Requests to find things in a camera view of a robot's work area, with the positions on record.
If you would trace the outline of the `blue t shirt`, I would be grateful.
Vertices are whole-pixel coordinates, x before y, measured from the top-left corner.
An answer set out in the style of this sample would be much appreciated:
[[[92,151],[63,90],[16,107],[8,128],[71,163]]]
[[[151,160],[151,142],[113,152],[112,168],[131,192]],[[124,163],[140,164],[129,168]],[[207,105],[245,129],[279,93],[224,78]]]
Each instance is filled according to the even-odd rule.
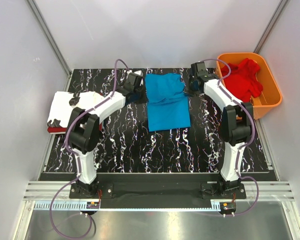
[[[150,132],[191,126],[189,100],[180,74],[147,74],[145,87]]]

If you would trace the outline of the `bright red t shirt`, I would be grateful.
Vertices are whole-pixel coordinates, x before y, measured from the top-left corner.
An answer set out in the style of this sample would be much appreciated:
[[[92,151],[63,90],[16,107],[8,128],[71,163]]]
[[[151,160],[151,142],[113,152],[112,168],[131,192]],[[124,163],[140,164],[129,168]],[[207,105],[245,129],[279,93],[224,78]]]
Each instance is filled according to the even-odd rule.
[[[231,72],[224,78],[225,87],[242,102],[249,102],[250,98],[257,98],[263,91],[263,86],[257,80],[257,73],[261,69],[256,61],[245,58],[239,64],[228,63]]]

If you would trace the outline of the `orange plastic basket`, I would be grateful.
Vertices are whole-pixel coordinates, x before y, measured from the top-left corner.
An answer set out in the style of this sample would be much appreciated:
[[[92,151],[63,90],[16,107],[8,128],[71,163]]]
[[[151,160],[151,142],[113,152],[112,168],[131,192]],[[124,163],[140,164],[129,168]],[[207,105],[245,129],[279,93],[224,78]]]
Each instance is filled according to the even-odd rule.
[[[282,94],[266,62],[253,52],[223,53],[218,56],[216,72],[226,77],[222,83],[235,97],[253,105],[254,119],[264,117],[282,102]]]

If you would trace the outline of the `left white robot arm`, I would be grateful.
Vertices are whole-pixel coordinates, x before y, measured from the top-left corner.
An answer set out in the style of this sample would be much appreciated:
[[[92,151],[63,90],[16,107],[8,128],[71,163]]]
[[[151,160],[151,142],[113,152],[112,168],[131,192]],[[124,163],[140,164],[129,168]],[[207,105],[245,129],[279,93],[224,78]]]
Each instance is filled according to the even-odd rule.
[[[77,177],[75,184],[88,196],[98,192],[94,149],[99,142],[100,125],[111,114],[131,103],[146,99],[146,87],[141,70],[129,72],[126,80],[95,106],[86,110],[75,107],[70,115],[64,143],[74,154]]]

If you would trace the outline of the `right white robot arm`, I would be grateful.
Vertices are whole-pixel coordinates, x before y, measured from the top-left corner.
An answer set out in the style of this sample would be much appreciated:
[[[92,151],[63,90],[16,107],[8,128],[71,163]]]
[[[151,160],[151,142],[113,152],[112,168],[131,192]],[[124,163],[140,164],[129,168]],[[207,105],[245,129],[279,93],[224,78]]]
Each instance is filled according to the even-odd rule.
[[[241,162],[246,146],[255,138],[253,106],[242,102],[222,84],[224,78],[210,74],[204,61],[191,64],[187,89],[190,95],[205,94],[222,111],[220,136],[225,142],[223,166],[215,186],[204,190],[210,195],[229,197],[240,190]]]

